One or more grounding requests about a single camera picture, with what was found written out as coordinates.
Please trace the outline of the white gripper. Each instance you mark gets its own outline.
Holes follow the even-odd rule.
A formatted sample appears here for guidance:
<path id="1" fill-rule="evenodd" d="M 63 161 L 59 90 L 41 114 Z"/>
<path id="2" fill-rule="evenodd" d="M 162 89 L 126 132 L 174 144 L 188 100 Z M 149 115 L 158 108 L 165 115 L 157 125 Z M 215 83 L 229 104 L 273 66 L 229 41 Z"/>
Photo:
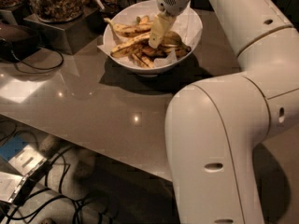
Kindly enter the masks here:
<path id="1" fill-rule="evenodd" d="M 156 0 L 158 13 L 150 29 L 149 45 L 157 49 L 162 43 L 165 34 L 172 28 L 176 16 L 180 15 L 191 0 Z"/>

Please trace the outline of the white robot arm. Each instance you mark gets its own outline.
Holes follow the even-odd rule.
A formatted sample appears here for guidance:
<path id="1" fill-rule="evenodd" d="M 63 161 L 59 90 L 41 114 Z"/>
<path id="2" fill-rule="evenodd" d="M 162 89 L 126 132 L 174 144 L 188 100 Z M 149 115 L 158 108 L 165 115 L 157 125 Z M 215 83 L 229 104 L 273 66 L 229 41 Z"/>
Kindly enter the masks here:
<path id="1" fill-rule="evenodd" d="M 241 67 L 180 90 L 165 145 L 181 224 L 264 224 L 252 151 L 298 122 L 299 33 L 271 0 L 209 0 Z"/>

